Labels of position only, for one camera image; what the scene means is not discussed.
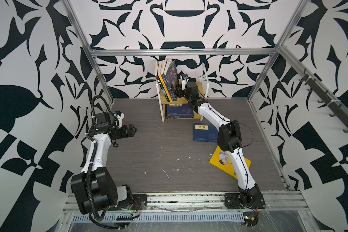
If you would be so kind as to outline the dark portrait book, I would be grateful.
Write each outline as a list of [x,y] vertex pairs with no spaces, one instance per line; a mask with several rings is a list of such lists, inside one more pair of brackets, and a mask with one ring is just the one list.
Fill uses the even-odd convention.
[[176,60],[167,60],[165,75],[169,83],[171,99],[173,102],[178,100],[179,77],[177,72]]
[[165,86],[170,94],[170,99],[172,102],[177,101],[178,93],[178,74],[177,74],[177,66],[175,60],[165,60],[165,67],[162,71],[162,76],[164,79]]

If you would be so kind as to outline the yellow cartoon book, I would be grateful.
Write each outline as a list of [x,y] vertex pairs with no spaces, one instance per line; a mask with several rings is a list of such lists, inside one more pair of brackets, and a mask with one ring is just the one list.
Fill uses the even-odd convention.
[[159,61],[159,63],[158,63],[158,77],[159,77],[159,81],[160,81],[160,84],[161,84],[162,89],[163,89],[163,93],[164,93],[167,101],[172,102],[170,93],[165,85],[164,78],[162,77],[165,66],[166,66],[166,61]]
[[234,171],[229,155],[226,154],[226,152],[223,151],[219,146],[217,146],[209,163],[224,171],[233,178],[237,178],[236,172]]

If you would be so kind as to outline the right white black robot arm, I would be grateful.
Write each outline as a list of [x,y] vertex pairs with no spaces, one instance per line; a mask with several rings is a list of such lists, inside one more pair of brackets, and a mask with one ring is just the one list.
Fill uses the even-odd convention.
[[225,206],[228,209],[264,208],[264,197],[252,177],[243,155],[240,123],[226,118],[215,110],[201,95],[196,83],[187,83],[184,88],[180,88],[180,92],[180,96],[188,101],[191,108],[217,129],[217,145],[225,152],[225,158],[231,162],[236,174],[239,193],[226,193]]

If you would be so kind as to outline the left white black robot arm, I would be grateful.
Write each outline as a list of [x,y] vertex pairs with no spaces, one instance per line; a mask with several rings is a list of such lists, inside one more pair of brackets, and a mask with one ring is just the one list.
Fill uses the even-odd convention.
[[112,207],[130,209],[134,202],[128,185],[117,186],[106,168],[110,147],[118,147],[117,140],[134,137],[137,129],[134,125],[123,125],[124,114],[121,111],[96,113],[91,111],[92,125],[85,137],[91,141],[87,159],[80,174],[72,176],[71,189],[79,211],[88,215],[96,226],[108,230],[123,230],[131,221],[140,216],[131,214],[122,223],[102,224],[106,212]]

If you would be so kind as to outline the black book leaning on shelf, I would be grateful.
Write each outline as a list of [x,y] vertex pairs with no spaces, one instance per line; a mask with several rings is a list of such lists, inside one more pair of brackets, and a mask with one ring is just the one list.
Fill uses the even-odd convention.
[[162,82],[161,82],[161,80],[159,78],[159,75],[158,75],[158,67],[159,67],[159,62],[158,61],[154,62],[154,75],[155,75],[156,80],[158,82],[158,85],[159,85],[159,87],[161,89],[161,92],[164,95],[165,100],[168,100],[167,96],[166,96],[166,92],[165,92],[164,87],[163,87],[163,84],[162,84]]

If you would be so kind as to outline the wooden white frame bookshelf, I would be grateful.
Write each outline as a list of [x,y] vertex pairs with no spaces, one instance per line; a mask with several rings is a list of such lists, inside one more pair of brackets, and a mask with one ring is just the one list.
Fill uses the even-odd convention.
[[186,74],[177,73],[175,60],[155,62],[154,75],[162,121],[179,118],[178,112],[170,113],[168,110],[183,104],[191,107],[186,112],[193,114],[194,119],[203,119],[198,107],[206,102],[208,95],[209,79],[205,65],[202,65],[202,74],[196,82],[190,82]]

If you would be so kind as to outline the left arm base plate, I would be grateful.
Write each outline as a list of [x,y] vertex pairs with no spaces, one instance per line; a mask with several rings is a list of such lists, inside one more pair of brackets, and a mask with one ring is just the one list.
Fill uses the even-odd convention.
[[117,208],[141,210],[147,206],[148,195],[147,194],[133,194],[128,196],[127,199],[120,201]]

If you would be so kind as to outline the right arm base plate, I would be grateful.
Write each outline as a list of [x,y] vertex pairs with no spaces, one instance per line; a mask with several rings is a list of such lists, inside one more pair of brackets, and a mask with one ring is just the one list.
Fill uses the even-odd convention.
[[246,193],[225,193],[224,205],[228,209],[264,209],[265,200],[262,194],[249,196]]

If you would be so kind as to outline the wall coat hook rail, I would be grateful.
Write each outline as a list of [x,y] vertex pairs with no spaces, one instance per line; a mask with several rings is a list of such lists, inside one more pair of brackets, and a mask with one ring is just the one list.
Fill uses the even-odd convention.
[[307,68],[304,68],[304,76],[299,82],[304,82],[308,85],[309,93],[315,93],[318,97],[318,104],[328,107],[331,110],[329,115],[332,118],[338,118],[346,127],[344,133],[348,133],[348,107],[338,99],[320,80],[318,77],[309,73]]

